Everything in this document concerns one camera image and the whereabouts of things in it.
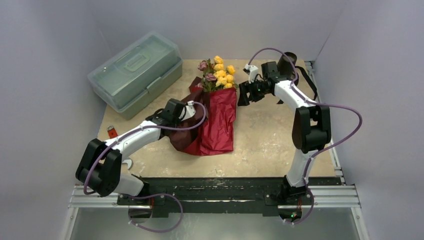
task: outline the wooden table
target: wooden table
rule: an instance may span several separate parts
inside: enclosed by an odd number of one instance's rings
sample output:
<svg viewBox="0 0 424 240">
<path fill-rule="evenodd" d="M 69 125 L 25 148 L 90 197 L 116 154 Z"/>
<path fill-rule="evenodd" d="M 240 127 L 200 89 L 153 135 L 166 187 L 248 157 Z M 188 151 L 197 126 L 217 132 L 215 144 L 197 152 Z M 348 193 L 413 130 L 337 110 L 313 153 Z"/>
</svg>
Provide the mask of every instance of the wooden table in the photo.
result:
<svg viewBox="0 0 424 240">
<path fill-rule="evenodd" d="M 254 60 L 258 66 L 271 60 Z M 121 118 L 110 106 L 106 107 L 98 138 L 108 139 L 107 126 L 113 125 L 120 135 L 138 124 L 157 109 L 163 108 L 170 98 L 182 99 L 189 94 L 188 86 L 196 76 L 200 60 L 185 60 L 182 77 L 157 99 L 131 120 Z M 248 60 L 225 60 L 225 65 L 234 65 L 236 83 L 248 79 L 243 67 Z M 297 64 L 305 67 L 302 60 Z M 308 97 L 313 92 L 299 73 L 298 88 Z M 290 169 L 295 147 L 292 142 L 294 114 L 286 104 L 277 105 L 278 98 L 271 94 L 249 106 L 237 107 L 234 122 L 234 152 L 214 156 L 192 156 L 178 152 L 164 137 L 138 150 L 130 156 L 133 166 L 123 172 L 143 177 L 282 177 Z M 311 176 L 335 176 L 330 154 L 319 155 L 310 173 Z"/>
</svg>

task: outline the white wall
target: white wall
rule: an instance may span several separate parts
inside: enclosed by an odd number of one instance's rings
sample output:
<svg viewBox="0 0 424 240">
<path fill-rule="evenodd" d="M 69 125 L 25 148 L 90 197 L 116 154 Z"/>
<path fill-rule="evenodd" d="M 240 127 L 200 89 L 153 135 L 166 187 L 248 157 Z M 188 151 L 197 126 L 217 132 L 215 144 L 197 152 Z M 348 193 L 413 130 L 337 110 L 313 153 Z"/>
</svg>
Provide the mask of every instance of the white wall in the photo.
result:
<svg viewBox="0 0 424 240">
<path fill-rule="evenodd" d="M 424 239 L 424 1 L 351 0 L 315 67 L 322 99 L 363 127 L 337 147 L 373 240 Z M 334 138 L 357 123 L 332 112 Z"/>
<path fill-rule="evenodd" d="M 112 53 L 151 30 L 185 59 L 249 59 L 264 47 L 315 60 L 347 0 L 88 0 Z M 258 56 L 275 58 L 272 51 Z"/>
<path fill-rule="evenodd" d="M 108 52 L 83 0 L 0 2 L 0 239 L 58 239 Z"/>
</svg>

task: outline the red bag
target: red bag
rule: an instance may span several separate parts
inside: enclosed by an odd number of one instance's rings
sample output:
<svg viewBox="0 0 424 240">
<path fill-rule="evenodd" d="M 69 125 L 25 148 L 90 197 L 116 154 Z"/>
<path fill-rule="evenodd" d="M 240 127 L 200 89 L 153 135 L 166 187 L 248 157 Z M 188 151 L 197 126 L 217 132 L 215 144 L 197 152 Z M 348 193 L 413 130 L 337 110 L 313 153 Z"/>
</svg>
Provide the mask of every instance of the red bag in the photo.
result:
<svg viewBox="0 0 424 240">
<path fill-rule="evenodd" d="M 200 77 L 194 79 L 189 87 L 190 95 L 181 101 L 184 103 L 196 101 L 205 105 L 207 119 L 196 129 L 172 132 L 169 136 L 170 142 L 176 150 L 191 155 L 210 156 L 230 153 L 234 150 L 236 89 L 231 87 L 204 92 L 202 87 L 198 87 L 201 80 Z M 195 105 L 195 109 L 195 116 L 182 122 L 179 128 L 194 126 L 202 119 L 202 107 Z"/>
</svg>

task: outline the translucent lid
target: translucent lid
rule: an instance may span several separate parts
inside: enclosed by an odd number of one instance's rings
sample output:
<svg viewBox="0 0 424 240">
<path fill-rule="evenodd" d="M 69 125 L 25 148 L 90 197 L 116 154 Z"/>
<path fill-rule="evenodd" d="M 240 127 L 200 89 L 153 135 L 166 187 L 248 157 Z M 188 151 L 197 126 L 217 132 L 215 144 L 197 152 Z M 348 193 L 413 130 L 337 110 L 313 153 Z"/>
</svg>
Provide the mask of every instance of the translucent lid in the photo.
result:
<svg viewBox="0 0 424 240">
<path fill-rule="evenodd" d="M 151 32 L 91 72 L 88 79 L 104 92 L 103 100 L 122 108 L 179 59 L 177 45 Z"/>
</svg>

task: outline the dark red cloth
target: dark red cloth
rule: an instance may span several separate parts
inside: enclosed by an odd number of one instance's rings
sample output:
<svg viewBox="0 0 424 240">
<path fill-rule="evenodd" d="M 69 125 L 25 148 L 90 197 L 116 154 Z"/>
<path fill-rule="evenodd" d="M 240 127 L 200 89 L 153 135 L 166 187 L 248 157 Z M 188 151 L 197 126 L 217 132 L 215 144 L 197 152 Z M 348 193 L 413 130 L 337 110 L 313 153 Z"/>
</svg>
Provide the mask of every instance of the dark red cloth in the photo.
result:
<svg viewBox="0 0 424 240">
<path fill-rule="evenodd" d="M 236 89 L 231 87 L 213 92 L 203 92 L 202 87 L 197 87 L 201 78 L 196 77 L 191 83 L 190 95 L 182 102 L 196 101 L 205 105 L 207 119 L 196 129 L 190 131 L 175 131 L 170 136 L 174 148 L 197 156 L 210 156 L 230 153 L 234 150 L 234 128 L 236 120 Z M 194 117 L 185 120 L 178 127 L 194 126 L 203 117 L 203 109 L 196 105 Z"/>
</svg>

